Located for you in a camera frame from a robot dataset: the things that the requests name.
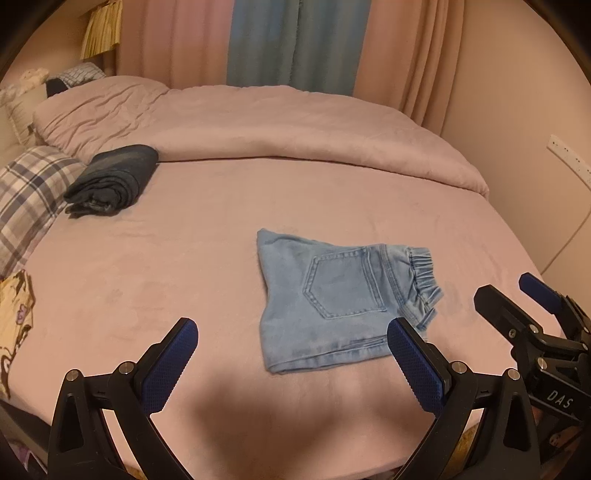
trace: plaid pillow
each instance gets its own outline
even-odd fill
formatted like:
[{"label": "plaid pillow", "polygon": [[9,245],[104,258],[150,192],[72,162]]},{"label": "plaid pillow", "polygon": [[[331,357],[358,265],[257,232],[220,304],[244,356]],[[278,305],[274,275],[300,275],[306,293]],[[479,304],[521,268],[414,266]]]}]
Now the plaid pillow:
[{"label": "plaid pillow", "polygon": [[94,63],[87,61],[67,69],[51,78],[58,78],[66,84],[68,88],[76,87],[84,83],[91,82],[106,77],[105,72],[98,68]]},{"label": "plaid pillow", "polygon": [[20,270],[64,208],[85,165],[53,147],[32,147],[0,170],[0,277]]}]

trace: light blue denim shorts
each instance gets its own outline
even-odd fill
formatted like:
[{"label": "light blue denim shorts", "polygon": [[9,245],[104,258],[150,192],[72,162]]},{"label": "light blue denim shorts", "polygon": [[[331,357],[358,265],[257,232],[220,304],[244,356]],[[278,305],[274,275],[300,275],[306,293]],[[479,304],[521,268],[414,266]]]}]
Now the light blue denim shorts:
[{"label": "light blue denim shorts", "polygon": [[265,229],[256,242],[268,295],[261,344],[273,373],[390,355],[388,323],[404,317],[424,336],[443,296],[427,248],[338,247]]}]

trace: power outlet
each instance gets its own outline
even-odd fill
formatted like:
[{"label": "power outlet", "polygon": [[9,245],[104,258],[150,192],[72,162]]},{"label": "power outlet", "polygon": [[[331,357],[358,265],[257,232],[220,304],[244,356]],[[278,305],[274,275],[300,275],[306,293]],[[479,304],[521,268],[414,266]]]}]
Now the power outlet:
[{"label": "power outlet", "polygon": [[591,190],[591,167],[589,167],[578,153],[574,152],[572,148],[566,145],[556,135],[550,135],[548,150],[566,163],[575,175],[583,180],[587,188]]}]

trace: back pocket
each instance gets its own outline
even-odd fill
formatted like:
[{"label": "back pocket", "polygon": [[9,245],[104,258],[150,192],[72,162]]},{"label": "back pocket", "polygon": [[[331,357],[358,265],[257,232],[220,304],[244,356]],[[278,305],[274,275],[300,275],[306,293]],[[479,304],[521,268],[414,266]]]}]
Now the back pocket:
[{"label": "back pocket", "polygon": [[367,247],[314,257],[304,295],[325,319],[386,311]]}]

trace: wall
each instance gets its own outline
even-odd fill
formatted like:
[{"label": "wall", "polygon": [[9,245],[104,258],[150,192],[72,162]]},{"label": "wall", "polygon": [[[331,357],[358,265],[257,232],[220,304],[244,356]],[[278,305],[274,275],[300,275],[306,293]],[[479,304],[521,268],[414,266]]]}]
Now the wall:
[{"label": "wall", "polygon": [[[492,205],[540,271],[591,209],[590,191],[546,149],[548,139],[556,134],[591,164],[589,132],[591,86],[554,30],[523,0],[466,0],[441,136],[480,170]],[[581,276],[583,235],[589,244],[591,225],[544,276],[581,304],[591,286],[591,276]]]},{"label": "wall", "polygon": [[58,73],[78,64],[88,25],[87,12],[99,3],[97,0],[66,0],[29,38],[0,86],[13,83],[30,68],[45,67],[50,73]]}]

